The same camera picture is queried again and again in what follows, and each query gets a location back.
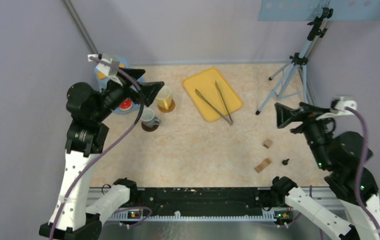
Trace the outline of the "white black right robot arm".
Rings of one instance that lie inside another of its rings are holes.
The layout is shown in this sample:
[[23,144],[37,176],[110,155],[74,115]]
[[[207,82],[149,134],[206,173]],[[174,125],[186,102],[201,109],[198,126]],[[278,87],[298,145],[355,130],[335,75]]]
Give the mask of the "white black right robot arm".
[[[380,195],[373,174],[365,164],[373,156],[365,119],[353,100],[336,99],[329,108],[304,102],[298,108],[275,104],[277,127],[303,134],[319,169],[328,171],[325,182],[345,207],[344,220],[306,194],[290,178],[276,177],[271,186],[271,200],[277,206],[295,208],[333,240],[380,240]],[[338,136],[328,130],[337,117],[355,115],[362,133],[347,131]]]

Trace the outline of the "dark brown round coaster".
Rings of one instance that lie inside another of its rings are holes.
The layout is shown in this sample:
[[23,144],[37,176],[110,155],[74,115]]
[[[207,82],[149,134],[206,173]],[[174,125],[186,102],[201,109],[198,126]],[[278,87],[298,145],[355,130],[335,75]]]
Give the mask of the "dark brown round coaster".
[[154,125],[153,127],[146,126],[143,122],[141,123],[141,127],[146,132],[153,132],[159,128],[159,125]]

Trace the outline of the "grey handled mug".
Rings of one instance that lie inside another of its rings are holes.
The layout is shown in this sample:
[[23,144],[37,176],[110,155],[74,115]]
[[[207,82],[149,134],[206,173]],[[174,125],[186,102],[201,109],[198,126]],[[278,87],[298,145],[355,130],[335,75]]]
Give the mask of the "grey handled mug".
[[154,110],[145,108],[142,112],[140,120],[148,128],[154,128],[161,124],[161,120],[156,117]]

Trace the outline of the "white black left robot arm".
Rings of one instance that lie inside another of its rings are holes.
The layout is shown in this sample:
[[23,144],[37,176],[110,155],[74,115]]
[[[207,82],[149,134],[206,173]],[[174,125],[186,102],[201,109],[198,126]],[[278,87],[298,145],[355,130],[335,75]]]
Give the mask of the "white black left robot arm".
[[68,89],[66,109],[72,121],[66,133],[63,179],[53,214],[39,227],[40,236],[96,240],[121,206],[131,207],[138,201],[136,183],[127,178],[115,181],[92,205],[87,205],[87,196],[95,164],[108,152],[104,143],[109,129],[104,120],[127,99],[141,108],[151,105],[164,87],[162,81],[140,82],[144,73],[143,69],[122,68],[103,91],[85,82]]

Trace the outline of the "square orange biscuit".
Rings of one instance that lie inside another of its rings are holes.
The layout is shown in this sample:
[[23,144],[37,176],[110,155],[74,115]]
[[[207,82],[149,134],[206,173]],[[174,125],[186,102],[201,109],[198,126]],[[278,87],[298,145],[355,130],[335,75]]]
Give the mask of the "square orange biscuit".
[[106,75],[104,75],[104,74],[101,73],[101,72],[98,72],[96,75],[97,75],[97,77],[98,77],[100,80],[106,78]]

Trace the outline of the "yellow handled cream mug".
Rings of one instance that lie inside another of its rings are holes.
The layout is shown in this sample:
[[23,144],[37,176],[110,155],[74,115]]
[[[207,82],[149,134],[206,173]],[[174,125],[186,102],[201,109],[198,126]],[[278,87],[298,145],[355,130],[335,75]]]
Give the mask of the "yellow handled cream mug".
[[160,105],[164,109],[168,109],[171,101],[172,95],[169,87],[164,86],[156,96],[157,105]]

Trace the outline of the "light brown round coaster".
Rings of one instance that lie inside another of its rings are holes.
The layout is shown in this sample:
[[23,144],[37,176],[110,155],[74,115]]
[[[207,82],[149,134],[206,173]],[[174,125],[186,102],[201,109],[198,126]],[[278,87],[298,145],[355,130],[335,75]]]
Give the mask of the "light brown round coaster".
[[162,108],[160,105],[158,105],[157,107],[158,107],[158,109],[161,112],[163,112],[163,113],[169,113],[169,112],[171,112],[171,111],[173,111],[175,109],[175,106],[176,106],[175,101],[172,100],[168,109]]

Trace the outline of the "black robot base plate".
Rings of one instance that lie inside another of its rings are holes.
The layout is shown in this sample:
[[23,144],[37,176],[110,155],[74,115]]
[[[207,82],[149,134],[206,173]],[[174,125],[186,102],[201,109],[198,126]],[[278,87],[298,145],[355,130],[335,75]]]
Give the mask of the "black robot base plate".
[[147,187],[132,190],[122,205],[147,207],[152,216],[243,217],[261,216],[267,210],[284,208],[268,187]]

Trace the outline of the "yellow serving tray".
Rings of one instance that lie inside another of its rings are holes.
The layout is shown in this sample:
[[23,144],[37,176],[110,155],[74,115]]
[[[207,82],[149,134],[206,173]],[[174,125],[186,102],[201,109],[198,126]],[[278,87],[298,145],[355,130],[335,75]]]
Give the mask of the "yellow serving tray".
[[216,68],[209,68],[193,75],[185,79],[182,85],[203,119],[207,122],[217,121],[221,117],[197,96],[196,90],[223,115],[227,114],[226,110],[233,113],[243,106],[240,96]]

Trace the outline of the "red frosted donut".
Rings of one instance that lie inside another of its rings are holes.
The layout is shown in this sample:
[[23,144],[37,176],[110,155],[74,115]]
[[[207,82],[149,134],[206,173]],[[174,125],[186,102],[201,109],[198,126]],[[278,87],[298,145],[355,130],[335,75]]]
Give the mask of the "red frosted donut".
[[131,99],[126,99],[123,103],[119,105],[121,111],[127,111],[133,107],[133,102]]

